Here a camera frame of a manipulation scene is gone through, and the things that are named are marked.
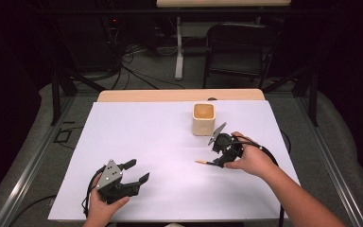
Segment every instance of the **chair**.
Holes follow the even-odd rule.
[[[222,23],[207,32],[203,88],[210,74],[259,79],[262,87],[279,40],[270,26]]]

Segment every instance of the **gripper jaw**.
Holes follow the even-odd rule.
[[[144,175],[135,183],[120,183],[123,177],[123,169],[129,169],[137,161],[135,159],[128,161],[125,164],[117,165],[113,160],[110,160],[102,173],[101,178],[96,185],[98,192],[105,198],[107,203],[113,203],[123,197],[137,196],[140,186],[148,181],[149,173]]]

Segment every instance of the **white table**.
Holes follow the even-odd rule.
[[[118,101],[109,102],[111,96]],[[137,96],[141,100],[128,101]],[[216,127],[226,121],[224,132],[241,131],[254,138],[298,183],[273,112],[259,90],[104,92],[90,112],[49,219],[85,220],[81,202],[87,185],[110,159],[118,164],[137,159],[136,166],[124,171],[122,183],[137,181],[150,172],[140,194],[130,198],[112,221],[278,218],[280,203],[259,178],[241,170],[195,163],[220,156],[207,146],[209,136],[194,136],[191,132],[194,103],[213,96],[219,99],[213,101]]]
[[[287,7],[291,0],[157,0],[158,8],[227,8],[227,7]],[[182,19],[177,18],[178,56],[176,59],[175,80],[182,79]]]

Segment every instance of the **cup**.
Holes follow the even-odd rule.
[[[212,103],[196,103],[193,108],[193,134],[212,135],[215,126],[215,106]]]

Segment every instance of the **black curtain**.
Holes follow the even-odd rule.
[[[47,66],[15,2],[0,1],[0,183],[40,108]]]

